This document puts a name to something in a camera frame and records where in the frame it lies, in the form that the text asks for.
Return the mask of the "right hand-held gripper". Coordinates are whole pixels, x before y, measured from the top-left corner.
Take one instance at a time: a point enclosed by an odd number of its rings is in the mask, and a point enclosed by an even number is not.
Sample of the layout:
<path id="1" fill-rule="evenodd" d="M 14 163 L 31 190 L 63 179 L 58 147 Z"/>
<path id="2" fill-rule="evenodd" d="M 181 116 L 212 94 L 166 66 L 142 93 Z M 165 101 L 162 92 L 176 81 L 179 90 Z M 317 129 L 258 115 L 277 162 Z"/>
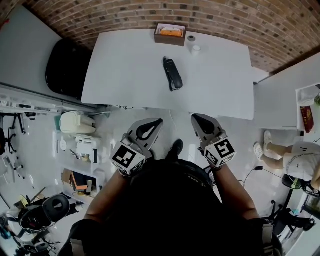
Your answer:
<path id="1" fill-rule="evenodd" d="M 204 157 L 213 167 L 219 168 L 235 157 L 237 152 L 226 133 L 221 132 L 222 127 L 216 119 L 205 114 L 195 113 L 191 116 L 191 124 L 196 136 L 201 141 L 200 148 Z M 216 133 L 218 133 L 216 136 L 207 139 L 207 136 Z"/>

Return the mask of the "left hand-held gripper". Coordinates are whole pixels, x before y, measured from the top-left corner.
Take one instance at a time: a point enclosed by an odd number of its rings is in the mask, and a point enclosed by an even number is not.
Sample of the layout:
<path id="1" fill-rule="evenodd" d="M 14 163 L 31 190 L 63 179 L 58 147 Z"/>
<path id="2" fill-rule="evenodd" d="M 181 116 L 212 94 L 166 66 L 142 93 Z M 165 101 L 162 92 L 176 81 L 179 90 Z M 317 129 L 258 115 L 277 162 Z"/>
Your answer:
<path id="1" fill-rule="evenodd" d="M 121 175 L 136 175 L 153 158 L 150 149 L 163 127 L 162 118 L 136 121 L 118 141 L 111 152 L 110 161 Z"/>

